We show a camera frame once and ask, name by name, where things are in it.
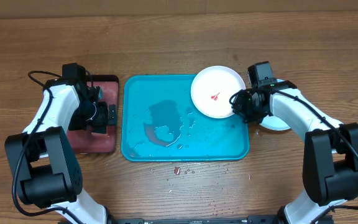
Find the light blue plate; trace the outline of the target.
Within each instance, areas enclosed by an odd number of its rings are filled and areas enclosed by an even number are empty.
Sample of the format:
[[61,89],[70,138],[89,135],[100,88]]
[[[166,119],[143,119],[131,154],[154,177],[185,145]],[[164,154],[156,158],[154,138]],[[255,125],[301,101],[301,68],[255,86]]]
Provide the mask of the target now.
[[284,122],[282,119],[274,116],[271,113],[271,105],[270,99],[267,100],[268,106],[268,114],[263,118],[263,120],[259,123],[263,128],[272,130],[272,131],[286,131],[289,130],[290,127]]

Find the white plate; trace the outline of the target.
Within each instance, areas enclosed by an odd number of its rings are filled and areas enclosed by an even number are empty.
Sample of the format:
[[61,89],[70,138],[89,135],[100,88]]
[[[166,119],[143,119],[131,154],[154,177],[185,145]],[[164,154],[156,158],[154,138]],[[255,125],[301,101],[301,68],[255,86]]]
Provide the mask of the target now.
[[241,76],[229,67],[212,66],[200,71],[191,84],[191,99],[197,110],[210,118],[232,116],[229,99],[246,85]]

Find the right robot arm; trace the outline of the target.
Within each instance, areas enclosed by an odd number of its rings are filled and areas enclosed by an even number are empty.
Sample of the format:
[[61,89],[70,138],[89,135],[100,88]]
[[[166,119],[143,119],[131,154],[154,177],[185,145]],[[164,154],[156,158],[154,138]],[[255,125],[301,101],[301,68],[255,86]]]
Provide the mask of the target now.
[[302,193],[276,215],[248,216],[248,223],[333,223],[330,212],[358,210],[358,124],[324,114],[295,84],[278,81],[269,62],[247,73],[250,88],[229,99],[233,112],[244,123],[279,118],[304,142]]

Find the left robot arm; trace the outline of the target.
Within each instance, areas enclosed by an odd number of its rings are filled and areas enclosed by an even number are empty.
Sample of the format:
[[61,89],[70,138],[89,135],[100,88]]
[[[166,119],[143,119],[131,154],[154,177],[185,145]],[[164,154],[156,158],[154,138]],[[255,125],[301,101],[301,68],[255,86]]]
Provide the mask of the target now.
[[105,134],[117,123],[116,105],[102,100],[99,83],[118,83],[115,75],[92,75],[77,63],[64,64],[61,74],[41,84],[43,101],[22,133],[8,136],[6,156],[12,172],[12,201],[23,215],[50,212],[68,223],[116,223],[107,207],[83,188],[81,167],[67,138],[68,131]]

